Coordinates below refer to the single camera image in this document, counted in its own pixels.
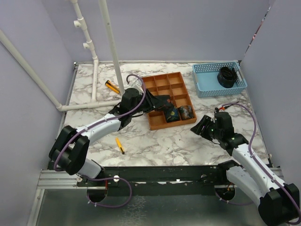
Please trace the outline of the black orange floral tie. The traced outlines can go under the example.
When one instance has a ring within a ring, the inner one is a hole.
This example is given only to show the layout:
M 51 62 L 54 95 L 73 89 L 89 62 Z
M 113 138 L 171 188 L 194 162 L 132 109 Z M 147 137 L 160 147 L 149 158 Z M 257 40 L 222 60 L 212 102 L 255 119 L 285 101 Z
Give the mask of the black orange floral tie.
M 155 98 L 155 108 L 154 110 L 157 112 L 165 112 L 166 110 L 173 108 L 174 104 L 171 101 L 171 97 L 169 95 L 157 95 Z

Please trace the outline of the orange wooden compartment tray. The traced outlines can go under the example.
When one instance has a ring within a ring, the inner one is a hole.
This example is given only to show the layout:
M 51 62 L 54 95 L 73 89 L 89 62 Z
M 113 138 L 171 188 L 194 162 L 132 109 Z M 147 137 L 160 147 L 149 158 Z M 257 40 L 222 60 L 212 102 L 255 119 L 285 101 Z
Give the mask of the orange wooden compartment tray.
M 197 117 L 180 72 L 143 77 L 148 91 L 156 98 L 166 97 L 168 110 L 148 113 L 150 130 L 193 124 Z

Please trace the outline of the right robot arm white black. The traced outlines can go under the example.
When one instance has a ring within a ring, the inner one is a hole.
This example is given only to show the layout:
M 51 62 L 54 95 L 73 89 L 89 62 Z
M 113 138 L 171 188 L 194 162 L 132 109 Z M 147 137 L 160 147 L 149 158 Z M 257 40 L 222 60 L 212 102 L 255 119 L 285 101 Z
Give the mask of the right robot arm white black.
M 221 184 L 232 182 L 257 206 L 259 215 L 268 226 L 301 221 L 300 192 L 295 184 L 278 177 L 252 150 L 248 140 L 234 131 L 231 116 L 216 112 L 203 116 L 191 131 L 209 141 L 217 140 L 238 163 L 228 162 L 216 172 Z

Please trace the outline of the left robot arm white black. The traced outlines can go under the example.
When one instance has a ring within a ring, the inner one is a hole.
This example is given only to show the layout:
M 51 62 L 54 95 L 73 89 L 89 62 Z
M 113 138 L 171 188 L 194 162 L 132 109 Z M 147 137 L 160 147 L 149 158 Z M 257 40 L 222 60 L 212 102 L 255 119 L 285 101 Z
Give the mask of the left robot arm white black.
M 79 174 L 98 186 L 103 182 L 102 166 L 87 159 L 89 146 L 104 136 L 127 126 L 132 117 L 139 113 L 160 111 L 166 105 L 166 98 L 152 95 L 148 90 L 140 94 L 135 88 L 128 88 L 121 102 L 114 106 L 103 118 L 82 128 L 65 126 L 50 150 L 49 158 L 54 162 L 56 172 L 65 171 L 69 175 Z

